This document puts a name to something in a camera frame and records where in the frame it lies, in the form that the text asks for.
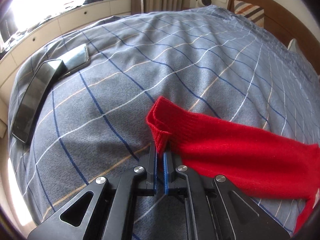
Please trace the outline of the red knit sweater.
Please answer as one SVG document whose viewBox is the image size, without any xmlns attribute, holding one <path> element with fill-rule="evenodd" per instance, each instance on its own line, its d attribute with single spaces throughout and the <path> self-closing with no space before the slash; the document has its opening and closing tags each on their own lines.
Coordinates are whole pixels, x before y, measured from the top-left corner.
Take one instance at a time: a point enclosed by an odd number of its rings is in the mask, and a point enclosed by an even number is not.
<svg viewBox="0 0 320 240">
<path fill-rule="evenodd" d="M 226 176 L 251 197 L 303 199 L 300 229 L 319 200 L 319 146 L 192 113 L 159 97 L 146 122 L 156 149 L 169 147 L 199 174 Z"/>
</svg>

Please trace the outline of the grey pillow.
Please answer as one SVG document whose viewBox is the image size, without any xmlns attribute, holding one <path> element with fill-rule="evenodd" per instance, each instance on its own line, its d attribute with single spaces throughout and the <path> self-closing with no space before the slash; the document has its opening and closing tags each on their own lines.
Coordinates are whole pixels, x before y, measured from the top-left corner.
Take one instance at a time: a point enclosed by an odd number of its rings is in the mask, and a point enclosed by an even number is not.
<svg viewBox="0 0 320 240">
<path fill-rule="evenodd" d="M 295 52 L 297 54 L 300 54 L 300 55 L 303 55 L 303 52 L 301 51 L 299 45 L 298 45 L 298 41 L 293 38 L 290 42 L 289 42 L 289 45 L 287 47 L 287 49 L 289 51 L 292 51 L 292 52 Z"/>
</svg>

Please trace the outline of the small white round speaker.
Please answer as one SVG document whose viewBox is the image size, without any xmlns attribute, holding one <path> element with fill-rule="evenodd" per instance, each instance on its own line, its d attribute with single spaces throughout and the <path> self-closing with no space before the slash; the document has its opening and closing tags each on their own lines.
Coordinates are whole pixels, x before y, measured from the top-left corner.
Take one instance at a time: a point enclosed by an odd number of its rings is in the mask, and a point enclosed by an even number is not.
<svg viewBox="0 0 320 240">
<path fill-rule="evenodd" d="M 203 8 L 212 5 L 212 0 L 196 0 L 196 8 Z"/>
</svg>

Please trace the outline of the grey plaid bed cover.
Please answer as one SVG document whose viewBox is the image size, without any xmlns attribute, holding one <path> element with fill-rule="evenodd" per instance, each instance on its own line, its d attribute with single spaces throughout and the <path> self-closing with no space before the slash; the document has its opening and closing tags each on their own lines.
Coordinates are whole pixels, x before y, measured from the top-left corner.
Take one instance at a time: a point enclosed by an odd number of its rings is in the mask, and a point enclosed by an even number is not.
<svg viewBox="0 0 320 240">
<path fill-rule="evenodd" d="M 90 63 L 53 83 L 22 143 L 11 130 L 34 74 L 84 43 Z M 319 73 L 269 31 L 216 6 L 112 16 L 44 45 L 16 74 L 10 159 L 35 228 L 97 177 L 117 178 L 138 165 L 155 145 L 146 116 L 159 97 L 319 146 Z M 188 239 L 184 199 L 165 193 L 163 154 L 156 153 L 157 191 L 137 197 L 131 239 Z M 319 239 L 319 200 L 296 229 L 305 200 L 247 196 L 289 239 Z"/>
</svg>

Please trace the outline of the striped pillow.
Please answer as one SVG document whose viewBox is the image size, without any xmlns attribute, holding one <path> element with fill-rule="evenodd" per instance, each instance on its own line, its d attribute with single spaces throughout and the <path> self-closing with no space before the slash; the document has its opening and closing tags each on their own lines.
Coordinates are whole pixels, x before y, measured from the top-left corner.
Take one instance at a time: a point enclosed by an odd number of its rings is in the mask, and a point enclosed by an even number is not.
<svg viewBox="0 0 320 240">
<path fill-rule="evenodd" d="M 264 28 L 265 12 L 262 7 L 247 2 L 234 0 L 234 13 L 244 16 L 257 26 Z"/>
</svg>

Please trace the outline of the black smartphone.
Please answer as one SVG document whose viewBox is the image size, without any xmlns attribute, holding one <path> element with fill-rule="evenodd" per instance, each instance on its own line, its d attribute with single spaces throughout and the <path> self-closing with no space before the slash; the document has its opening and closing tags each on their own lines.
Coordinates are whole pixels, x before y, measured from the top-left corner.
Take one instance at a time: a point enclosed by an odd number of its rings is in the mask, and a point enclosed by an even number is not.
<svg viewBox="0 0 320 240">
<path fill-rule="evenodd" d="M 62 60 L 49 60 L 40 65 L 30 81 L 13 122 L 12 135 L 24 144 L 30 141 L 36 119 L 53 83 L 67 70 Z"/>
</svg>

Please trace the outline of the wooden headboard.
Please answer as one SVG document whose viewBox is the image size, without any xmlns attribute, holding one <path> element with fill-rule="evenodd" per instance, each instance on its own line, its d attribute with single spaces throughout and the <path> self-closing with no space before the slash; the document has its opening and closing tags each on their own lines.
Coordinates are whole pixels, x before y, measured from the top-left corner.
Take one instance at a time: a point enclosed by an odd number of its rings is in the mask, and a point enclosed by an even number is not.
<svg viewBox="0 0 320 240">
<path fill-rule="evenodd" d="M 227 9 L 231 12 L 234 12 L 234 1 L 228 1 Z M 316 73 L 319 73 L 319 41 L 296 16 L 274 0 L 238 1 L 262 7 L 265 13 L 264 28 L 285 46 L 288 46 L 289 42 L 295 38 L 303 55 L 311 63 Z"/>
</svg>

